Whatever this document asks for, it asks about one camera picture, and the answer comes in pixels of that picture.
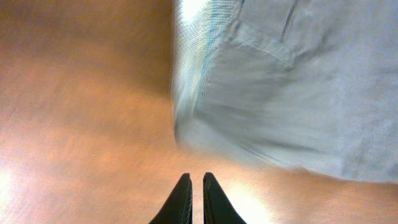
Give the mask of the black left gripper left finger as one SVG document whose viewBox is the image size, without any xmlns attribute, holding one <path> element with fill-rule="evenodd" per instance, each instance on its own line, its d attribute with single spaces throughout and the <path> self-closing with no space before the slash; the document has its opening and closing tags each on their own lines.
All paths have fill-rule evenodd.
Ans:
<svg viewBox="0 0 398 224">
<path fill-rule="evenodd" d="M 192 207 L 192 181 L 190 174 L 184 173 L 149 224 L 192 224 Z"/>
</svg>

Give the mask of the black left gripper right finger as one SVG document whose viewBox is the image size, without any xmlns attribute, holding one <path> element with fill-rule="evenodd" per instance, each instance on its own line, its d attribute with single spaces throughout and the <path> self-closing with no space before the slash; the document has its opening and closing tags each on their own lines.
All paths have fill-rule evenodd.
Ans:
<svg viewBox="0 0 398 224">
<path fill-rule="evenodd" d="M 211 172 L 203 177 L 204 224 L 246 224 Z"/>
</svg>

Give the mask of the grey cargo shorts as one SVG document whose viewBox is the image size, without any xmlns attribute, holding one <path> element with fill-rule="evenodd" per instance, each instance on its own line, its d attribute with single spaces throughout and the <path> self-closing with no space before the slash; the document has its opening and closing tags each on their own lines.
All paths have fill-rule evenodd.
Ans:
<svg viewBox="0 0 398 224">
<path fill-rule="evenodd" d="M 178 142 L 397 182 L 397 1 L 175 1 Z"/>
</svg>

